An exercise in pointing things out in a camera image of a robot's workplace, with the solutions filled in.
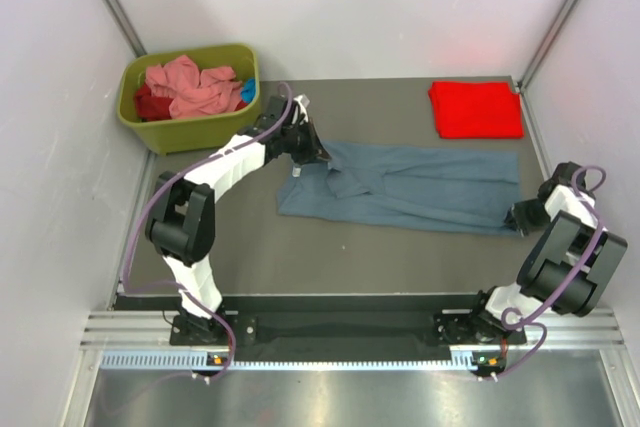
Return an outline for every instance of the laundry basket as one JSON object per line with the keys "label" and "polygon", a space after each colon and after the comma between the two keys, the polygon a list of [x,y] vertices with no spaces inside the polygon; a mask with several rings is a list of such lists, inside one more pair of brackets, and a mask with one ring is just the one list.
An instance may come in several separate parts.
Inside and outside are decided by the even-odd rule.
{"label": "laundry basket", "polygon": [[[147,67],[187,55],[198,67],[208,69],[229,65],[238,80],[256,79],[256,95],[244,109],[225,114],[190,119],[143,122],[136,113],[134,94],[145,81]],[[158,154],[221,147],[242,127],[251,125],[260,115],[260,82],[258,61],[253,50],[243,44],[217,45],[140,57],[127,67],[120,86],[118,118],[133,129],[146,146]]]}

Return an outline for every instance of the robotic arm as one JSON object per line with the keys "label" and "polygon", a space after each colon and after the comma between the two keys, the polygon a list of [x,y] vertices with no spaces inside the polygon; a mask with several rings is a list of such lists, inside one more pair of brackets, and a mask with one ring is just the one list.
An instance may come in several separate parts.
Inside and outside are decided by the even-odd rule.
{"label": "robotic arm", "polygon": [[[172,185],[148,217],[146,237],[169,265],[177,282],[211,312],[218,312],[222,303],[209,262],[218,199],[246,175],[282,154],[291,156],[296,165],[294,175],[300,165],[331,159],[308,115],[309,101],[304,95],[293,99],[287,117],[273,130],[285,115],[286,104],[286,99],[271,97],[266,112],[255,124],[243,129],[219,151],[222,158],[192,170]],[[259,141],[247,145],[258,136]],[[444,345],[502,342],[514,334],[522,336],[508,327],[519,322],[520,317],[536,314],[533,318],[546,308],[560,315],[584,316],[596,306],[627,243],[606,229],[600,234],[594,211],[584,204],[585,196],[591,206],[595,204],[592,191],[586,188],[585,174],[577,178],[580,195],[574,191],[572,178],[578,169],[581,167],[571,162],[559,164],[535,199],[511,207],[505,219],[507,226],[523,236],[537,230],[544,233],[515,283],[480,291],[468,314],[443,311],[434,316],[437,335]],[[172,177],[172,173],[162,174],[156,187]],[[181,292],[181,298],[182,308],[173,323],[174,332],[180,334],[175,338],[172,334],[171,343],[192,346],[220,343],[224,336],[220,325],[185,292]]]}
{"label": "robotic arm", "polygon": [[[191,171],[176,182],[156,203],[147,220],[145,235],[169,265],[176,281],[212,312],[216,312],[222,302],[209,262],[209,251],[215,240],[216,202],[245,176],[281,154],[291,155],[296,166],[331,159],[316,134],[307,112],[309,100],[304,95],[293,99],[280,128],[238,149],[272,128],[285,114],[286,104],[287,100],[282,97],[271,97],[266,112],[255,124],[240,131],[220,149],[224,153],[221,159]],[[160,175],[156,189],[173,175],[171,172]],[[181,292],[181,296],[184,316],[196,317],[187,319],[190,323],[199,323],[204,329],[213,327],[207,322],[210,315],[185,292]]]}
{"label": "robotic arm", "polygon": [[[597,305],[627,242],[606,228],[600,233],[593,210],[595,196],[586,188],[586,173],[577,176],[578,195],[572,186],[580,169],[573,162],[559,164],[535,199],[511,207],[506,225],[523,236],[544,232],[516,282],[480,291],[475,307],[462,318],[436,316],[438,331],[448,343],[497,342],[521,330],[513,327],[523,324],[521,318],[533,322],[536,314],[547,308],[559,315],[583,317]],[[579,270],[568,281],[574,269]]]}

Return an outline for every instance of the white wall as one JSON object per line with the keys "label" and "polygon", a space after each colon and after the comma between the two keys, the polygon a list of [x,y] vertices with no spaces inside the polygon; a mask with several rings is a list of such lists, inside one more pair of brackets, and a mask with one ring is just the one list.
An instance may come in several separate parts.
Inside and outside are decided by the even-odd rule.
{"label": "white wall", "polygon": [[0,412],[47,426],[113,285],[143,149],[115,118],[132,53],[101,0],[0,9]]}
{"label": "white wall", "polygon": [[151,52],[242,41],[267,79],[519,77],[562,0],[121,0]]}
{"label": "white wall", "polygon": [[529,90],[553,164],[607,169],[598,192],[606,225],[629,250],[605,300],[640,372],[640,0],[582,0]]}

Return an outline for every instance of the cable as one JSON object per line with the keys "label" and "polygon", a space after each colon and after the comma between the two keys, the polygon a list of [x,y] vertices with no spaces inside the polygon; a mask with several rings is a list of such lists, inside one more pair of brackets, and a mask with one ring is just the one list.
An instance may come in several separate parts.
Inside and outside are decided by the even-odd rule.
{"label": "cable", "polygon": [[[291,87],[289,86],[289,84],[287,84],[286,82],[280,82],[279,87],[283,87],[286,91],[287,94],[287,105],[284,109],[284,113],[282,114],[282,116],[276,121],[275,124],[273,124],[269,129],[265,130],[264,132],[262,132],[261,134],[258,134],[257,136],[251,138],[250,140],[248,140],[247,142],[243,142],[240,145],[237,145],[233,148],[227,149],[224,152],[219,152],[216,153],[215,155],[212,155],[211,157],[207,157],[205,159],[200,160],[199,162],[196,162],[195,164],[181,170],[180,172],[178,172],[176,175],[174,175],[173,177],[171,177],[171,179],[169,179],[167,182],[165,182],[149,199],[149,201],[144,205],[144,207],[142,208],[142,211],[140,212],[140,216],[136,219],[135,223],[134,223],[134,227],[133,230],[131,231],[131,235],[129,236],[129,239],[127,241],[127,249],[125,251],[125,258],[124,258],[124,267],[122,270],[122,286],[124,288],[124,292],[125,294],[138,294],[138,293],[142,293],[142,292],[146,292],[154,287],[157,286],[173,286],[176,287],[178,289],[178,291],[180,293],[183,293],[191,302],[193,302],[197,307],[199,307],[200,309],[202,309],[204,312],[206,312],[208,315],[211,316],[212,319],[214,319],[216,322],[218,322],[220,325],[222,325],[222,327],[225,329],[225,331],[227,332],[227,335],[229,336],[229,355],[227,357],[227,360],[225,361],[225,363],[221,366],[222,368],[212,377],[210,377],[210,381],[214,381],[214,380],[218,380],[220,377],[222,377],[223,375],[225,375],[229,369],[229,367],[231,366],[231,362],[233,361],[233,357],[235,355],[235,351],[236,351],[236,337],[233,333],[233,329],[231,329],[231,326],[218,314],[216,314],[215,312],[213,312],[211,309],[205,307],[202,302],[200,302],[198,299],[196,299],[191,292],[189,292],[185,286],[183,286],[182,284],[172,281],[172,280],[161,280],[161,281],[157,281],[157,282],[152,282],[150,284],[145,285],[144,287],[138,288],[138,289],[132,289],[131,288],[131,284],[130,284],[130,277],[131,277],[131,266],[133,264],[133,256],[135,254],[135,250],[136,250],[136,245],[138,242],[138,238],[140,237],[140,232],[142,231],[142,226],[145,223],[146,218],[149,216],[149,213],[151,212],[151,209],[153,208],[153,206],[156,204],[156,202],[158,202],[158,200],[176,183],[178,182],[180,179],[182,179],[185,175],[187,175],[189,172],[192,172],[193,170],[202,167],[203,165],[209,164],[211,162],[215,162],[216,160],[221,159],[222,157],[224,157],[225,155],[229,155],[237,150],[243,149],[251,144],[254,144],[256,142],[261,141],[262,139],[270,136],[272,133],[274,133],[276,130],[278,130],[282,124],[284,123],[284,121],[287,119],[287,117],[289,116],[289,113],[291,112],[292,106],[293,106],[293,91],[291,90]],[[125,410],[127,407],[129,407],[136,399],[138,399],[140,396],[142,396],[143,394],[145,394],[146,392],[148,392],[149,390],[155,388],[156,386],[158,386],[159,384],[161,384],[162,382],[164,382],[165,380],[169,380],[169,379],[174,379],[177,377],[185,377],[187,375],[191,375],[190,373],[186,373],[186,372],[175,372],[169,375],[166,375],[164,377],[161,377],[160,379],[155,380],[154,382],[152,382],[151,384],[149,384],[148,386],[144,387],[143,389],[141,389],[140,391],[138,391],[131,399],[129,399],[127,402],[125,402],[124,405],[118,407],[117,409],[109,409],[106,405],[106,400],[104,398],[104,395],[101,396],[101,404],[102,404],[102,408],[105,411],[105,413],[108,416],[115,416],[117,414],[119,414],[120,412],[122,412],[123,410]]]}
{"label": "cable", "polygon": [[509,342],[506,337],[500,339],[500,357],[503,359],[507,358],[507,354],[509,353]]}
{"label": "cable", "polygon": [[[589,260],[591,255],[594,253],[594,251],[595,251],[595,249],[596,249],[596,247],[598,245],[598,242],[600,241],[600,237],[602,236],[602,232],[604,231],[604,224],[602,222],[602,219],[600,218],[600,215],[598,214],[598,212],[593,208],[593,206],[584,197],[582,192],[580,192],[580,190],[578,189],[578,177],[580,175],[582,175],[583,173],[586,173],[589,170],[597,170],[598,172],[600,172],[600,175],[601,175],[600,180],[595,185],[595,187],[593,187],[589,191],[589,193],[595,192],[598,188],[600,188],[602,186],[602,184],[604,184],[604,181],[607,178],[606,171],[602,167],[598,167],[596,165],[586,165],[584,167],[580,167],[571,176],[571,188],[573,189],[573,193],[576,195],[576,197],[578,197],[580,202],[582,202],[582,204],[587,208],[589,213],[591,215],[593,215],[593,217],[595,218],[595,220],[596,220],[595,232],[593,233],[593,236],[589,240],[589,243],[587,244],[586,248],[582,252],[582,255],[580,256],[578,261],[575,263],[575,265],[571,268],[571,270],[569,271],[567,276],[564,278],[564,280],[560,283],[560,285],[558,285],[558,287],[556,287],[556,289],[547,298],[547,300],[545,300],[542,303],[542,305],[540,305],[540,307],[538,307],[531,315],[529,315],[526,318],[522,318],[522,313],[518,309],[513,308],[513,307],[509,307],[509,308],[505,309],[502,312],[500,320],[501,320],[502,325],[503,325],[503,327],[505,329],[514,331],[514,330],[520,330],[520,329],[524,328],[525,326],[534,326],[534,327],[539,327],[540,329],[542,329],[542,335],[540,336],[540,339],[538,340],[536,345],[534,345],[515,364],[510,365],[509,367],[507,367],[504,371],[502,371],[499,374],[492,375],[491,377],[493,377],[494,380],[496,380],[496,381],[499,378],[505,377],[506,375],[508,375],[511,372],[513,372],[515,369],[517,369],[522,364],[524,364],[527,360],[529,360],[538,350],[540,350],[540,347],[542,347],[542,344],[544,344],[545,340],[547,339],[547,327],[544,324],[540,323],[540,322],[535,322],[535,320],[538,317],[540,317],[540,315],[542,315],[542,313],[544,311],[549,309],[554,304],[554,302],[556,300],[558,300],[558,298],[564,293],[564,291],[567,289],[569,284],[571,284],[573,279],[575,279],[575,277],[578,275],[578,273],[585,266],[585,264],[587,263],[587,261]],[[516,314],[516,315],[520,316],[521,318],[520,318],[519,321],[517,321],[517,322],[515,322],[513,324],[510,324],[509,322],[507,322],[507,317],[509,316],[509,314]]]}
{"label": "cable", "polygon": [[164,310],[162,311],[162,318],[164,319],[164,321],[169,324],[171,327],[173,327],[173,324],[171,322],[169,322],[169,320],[167,320],[167,314],[164,313]]}

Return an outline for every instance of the garment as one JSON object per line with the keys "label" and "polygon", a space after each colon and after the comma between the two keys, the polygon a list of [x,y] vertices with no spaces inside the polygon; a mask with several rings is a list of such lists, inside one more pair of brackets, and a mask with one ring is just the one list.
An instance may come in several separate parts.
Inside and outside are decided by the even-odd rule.
{"label": "garment", "polygon": [[521,200],[514,152],[323,142],[332,160],[307,164],[278,191],[278,213],[408,229],[513,235]]}
{"label": "garment", "polygon": [[506,82],[436,81],[429,89],[443,139],[519,139],[520,98]]}
{"label": "garment", "polygon": [[247,80],[242,86],[242,100],[247,104],[250,104],[253,98],[256,96],[256,79],[253,77]]}
{"label": "garment", "polygon": [[236,107],[236,110],[234,110],[234,112],[238,112],[239,110],[244,109],[247,105],[249,105],[249,104],[247,104],[244,100],[241,100],[238,103],[238,106]]}
{"label": "garment", "polygon": [[174,99],[169,107],[174,119],[233,112],[242,100],[242,82],[234,81],[235,77],[229,66],[200,72],[186,55],[146,71],[152,94]]}
{"label": "garment", "polygon": [[136,113],[143,121],[169,120],[169,106],[173,99],[151,95],[151,89],[145,83],[133,96]]}

